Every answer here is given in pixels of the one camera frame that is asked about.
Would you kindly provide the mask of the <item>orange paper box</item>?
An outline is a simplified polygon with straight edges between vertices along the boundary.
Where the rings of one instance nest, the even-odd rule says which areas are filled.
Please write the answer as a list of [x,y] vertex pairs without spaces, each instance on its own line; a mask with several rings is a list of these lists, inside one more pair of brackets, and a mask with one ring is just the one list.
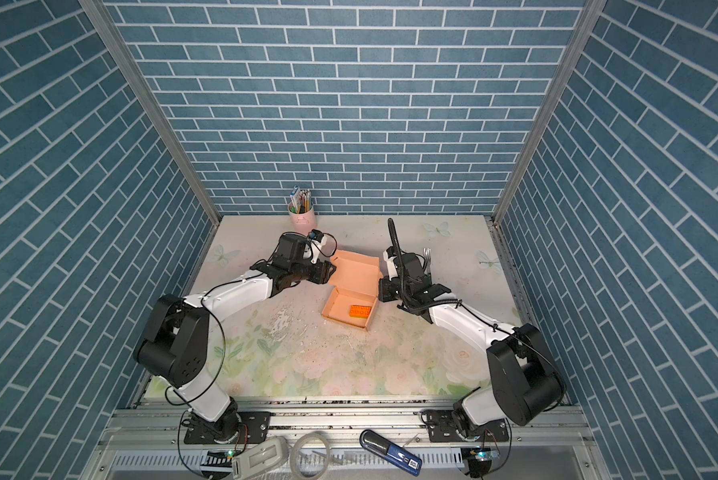
[[[363,255],[346,250],[338,250],[331,258],[337,271],[328,284],[333,286],[321,315],[328,320],[343,325],[367,330],[376,310],[378,283],[382,278],[380,261],[377,257]],[[368,319],[349,317],[351,305],[371,306]]]

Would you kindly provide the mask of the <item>orange toy brick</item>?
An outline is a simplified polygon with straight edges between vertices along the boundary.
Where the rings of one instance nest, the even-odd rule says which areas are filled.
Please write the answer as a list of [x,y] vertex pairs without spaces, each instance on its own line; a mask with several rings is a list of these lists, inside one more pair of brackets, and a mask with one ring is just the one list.
[[371,306],[351,305],[349,308],[349,317],[355,319],[368,319],[372,313]]

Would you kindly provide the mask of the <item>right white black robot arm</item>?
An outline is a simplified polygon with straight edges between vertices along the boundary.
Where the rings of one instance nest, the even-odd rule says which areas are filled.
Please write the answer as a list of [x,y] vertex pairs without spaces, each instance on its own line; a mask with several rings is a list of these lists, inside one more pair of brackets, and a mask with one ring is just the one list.
[[435,283],[418,254],[388,248],[383,261],[387,274],[379,280],[380,301],[398,301],[399,309],[449,331],[485,355],[490,386],[476,388],[453,406],[459,434],[473,437],[488,423],[503,419],[524,426],[561,403],[564,380],[536,327],[511,326],[475,311]]

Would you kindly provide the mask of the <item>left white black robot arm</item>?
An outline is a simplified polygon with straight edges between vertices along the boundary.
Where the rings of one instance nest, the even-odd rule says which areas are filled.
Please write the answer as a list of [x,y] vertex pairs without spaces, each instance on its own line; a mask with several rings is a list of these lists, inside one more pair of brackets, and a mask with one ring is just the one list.
[[334,236],[320,230],[285,232],[266,259],[241,276],[209,290],[160,297],[134,349],[136,363],[165,379],[182,403],[204,423],[218,429],[236,422],[233,399],[218,384],[220,373],[206,367],[210,327],[302,281],[326,284],[337,267],[323,248]]

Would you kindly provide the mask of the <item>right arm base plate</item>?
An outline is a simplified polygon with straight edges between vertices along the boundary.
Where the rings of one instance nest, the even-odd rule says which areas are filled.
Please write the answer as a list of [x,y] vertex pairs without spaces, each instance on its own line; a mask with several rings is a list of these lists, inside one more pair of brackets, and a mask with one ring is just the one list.
[[425,409],[419,412],[429,441],[432,443],[454,442],[508,442],[508,424],[504,419],[493,420],[484,425],[459,424],[452,410]]

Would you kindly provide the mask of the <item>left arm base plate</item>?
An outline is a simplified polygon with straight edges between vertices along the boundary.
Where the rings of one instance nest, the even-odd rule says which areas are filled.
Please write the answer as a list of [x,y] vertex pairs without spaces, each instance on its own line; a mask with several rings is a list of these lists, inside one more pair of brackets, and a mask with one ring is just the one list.
[[188,445],[260,444],[268,437],[272,415],[264,411],[236,412],[228,417],[231,426],[220,429],[194,413],[181,420],[183,441]]

